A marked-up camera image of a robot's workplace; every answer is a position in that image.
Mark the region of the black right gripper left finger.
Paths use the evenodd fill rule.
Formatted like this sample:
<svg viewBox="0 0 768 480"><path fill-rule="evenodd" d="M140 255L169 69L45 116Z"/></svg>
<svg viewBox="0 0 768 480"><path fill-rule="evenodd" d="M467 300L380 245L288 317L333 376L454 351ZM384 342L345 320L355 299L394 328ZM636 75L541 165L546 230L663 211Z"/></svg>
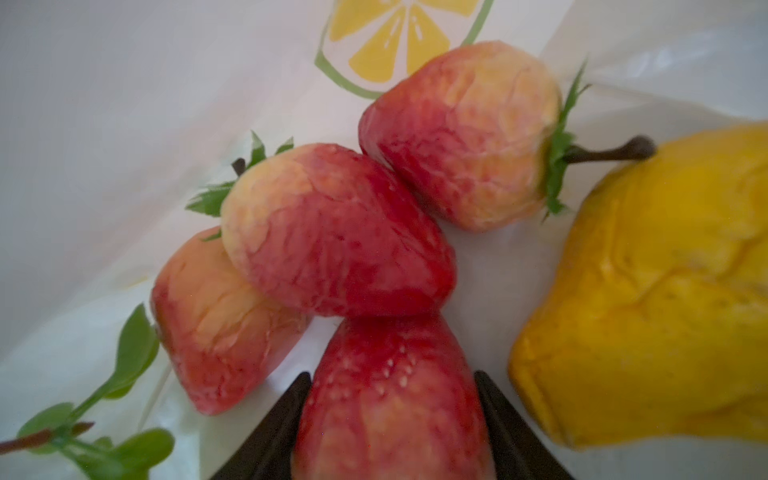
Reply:
<svg viewBox="0 0 768 480"><path fill-rule="evenodd" d="M300 373L211 479L289 480L291 453L310 388L310 373Z"/></svg>

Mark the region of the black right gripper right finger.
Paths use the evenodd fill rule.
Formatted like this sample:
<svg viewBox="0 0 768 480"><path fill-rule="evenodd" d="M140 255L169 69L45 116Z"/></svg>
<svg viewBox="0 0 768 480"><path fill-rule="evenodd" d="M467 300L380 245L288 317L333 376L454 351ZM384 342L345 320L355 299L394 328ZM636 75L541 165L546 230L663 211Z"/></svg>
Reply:
<svg viewBox="0 0 768 480"><path fill-rule="evenodd" d="M497 479L574 480L486 372L475 371L474 381L488 428Z"/></svg>

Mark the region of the yellow fake pear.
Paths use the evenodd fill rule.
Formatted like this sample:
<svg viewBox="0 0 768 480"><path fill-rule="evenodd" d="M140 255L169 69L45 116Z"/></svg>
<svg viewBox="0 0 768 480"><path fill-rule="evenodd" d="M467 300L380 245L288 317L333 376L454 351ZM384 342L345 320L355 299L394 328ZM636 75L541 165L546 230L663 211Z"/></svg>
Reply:
<svg viewBox="0 0 768 480"><path fill-rule="evenodd" d="M570 448L767 438L767 125L662 145L583 201L508 374Z"/></svg>

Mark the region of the green leafy sprig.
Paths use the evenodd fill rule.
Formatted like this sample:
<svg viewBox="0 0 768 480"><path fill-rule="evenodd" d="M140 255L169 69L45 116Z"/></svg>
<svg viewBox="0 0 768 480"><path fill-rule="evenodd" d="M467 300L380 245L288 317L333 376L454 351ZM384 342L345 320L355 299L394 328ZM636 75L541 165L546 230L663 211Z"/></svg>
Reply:
<svg viewBox="0 0 768 480"><path fill-rule="evenodd" d="M119 408L159 353L158 333L140 303L122 324L95 390L44 408L1 440L1 477L148 479L173 452L175 438L163 427L128 427Z"/></svg>

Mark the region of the white plastic bag lemon print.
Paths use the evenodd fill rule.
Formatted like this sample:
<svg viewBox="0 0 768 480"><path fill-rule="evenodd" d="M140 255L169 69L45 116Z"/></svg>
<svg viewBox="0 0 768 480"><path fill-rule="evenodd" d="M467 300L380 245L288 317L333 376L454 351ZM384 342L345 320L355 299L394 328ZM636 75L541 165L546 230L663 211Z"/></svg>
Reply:
<svg viewBox="0 0 768 480"><path fill-rule="evenodd" d="M478 39L540 53L587 148L664 142L767 119L767 1L494 1ZM1 438L104 381L120 328L168 257L215 220L184 210L233 176L255 131L270 152L358 148L368 105L315 65L333 1L1 1ZM443 223L459 281L444 317L473 369L522 409L510 347L549 286L573 215L488 234ZM176 438L151 479L208 479L339 319L318 319L229 412L191 406L161 349L119 411ZM673 438L581 452L542 443L577 479L767 479L767 445Z"/></svg>

